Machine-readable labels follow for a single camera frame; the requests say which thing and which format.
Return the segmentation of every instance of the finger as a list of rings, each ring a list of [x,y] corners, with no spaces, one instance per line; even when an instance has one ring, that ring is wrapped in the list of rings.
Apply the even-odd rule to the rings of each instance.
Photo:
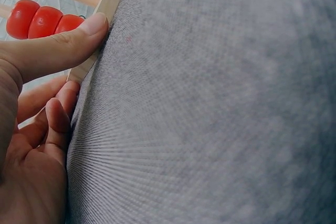
[[[69,81],[56,95],[69,118],[72,117],[79,89],[80,85],[77,82]],[[43,109],[34,117],[31,124],[20,130],[20,133],[26,135],[30,145],[36,148],[44,140],[47,131],[48,119],[46,109]]]
[[[55,97],[66,80],[66,76],[60,76],[35,89],[22,93],[18,99],[17,122],[20,124],[36,115],[51,98]]]
[[[65,165],[65,156],[70,135],[70,119],[57,98],[52,98],[46,106],[49,129],[44,153]]]
[[[1,57],[18,70],[23,83],[75,67],[84,62],[108,31],[106,16],[97,13],[78,28],[49,37],[0,43]]]

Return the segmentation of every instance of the gray mesh fabric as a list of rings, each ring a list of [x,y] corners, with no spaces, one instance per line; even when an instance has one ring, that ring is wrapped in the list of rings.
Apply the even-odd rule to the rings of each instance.
[[[335,0],[122,0],[73,118],[69,223],[336,223]]]

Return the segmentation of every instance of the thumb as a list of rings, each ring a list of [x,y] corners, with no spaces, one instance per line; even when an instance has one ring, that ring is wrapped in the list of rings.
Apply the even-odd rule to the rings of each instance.
[[[0,43],[0,58],[11,63],[26,83],[73,68],[88,59],[108,31],[105,14],[97,13],[78,28],[38,39]]]

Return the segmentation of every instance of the skin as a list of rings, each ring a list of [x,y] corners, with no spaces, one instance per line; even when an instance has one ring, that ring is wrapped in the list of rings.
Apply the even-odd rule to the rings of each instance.
[[[80,85],[62,76],[21,90],[26,82],[84,62],[107,30],[105,16],[97,14],[70,32],[0,42],[0,223],[64,223],[65,160]]]

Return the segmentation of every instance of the red bead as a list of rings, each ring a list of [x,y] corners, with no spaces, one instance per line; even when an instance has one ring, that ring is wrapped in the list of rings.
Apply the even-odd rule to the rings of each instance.
[[[64,15],[61,20],[58,23],[58,26],[56,27],[55,34],[63,33],[64,31],[71,31],[76,29],[80,24],[82,24],[84,21],[83,18],[67,14]]]
[[[63,13],[53,7],[43,6],[31,21],[28,39],[43,38],[53,35]]]
[[[39,4],[31,0],[17,2],[7,20],[7,33],[15,39],[27,39],[30,23],[39,8]]]

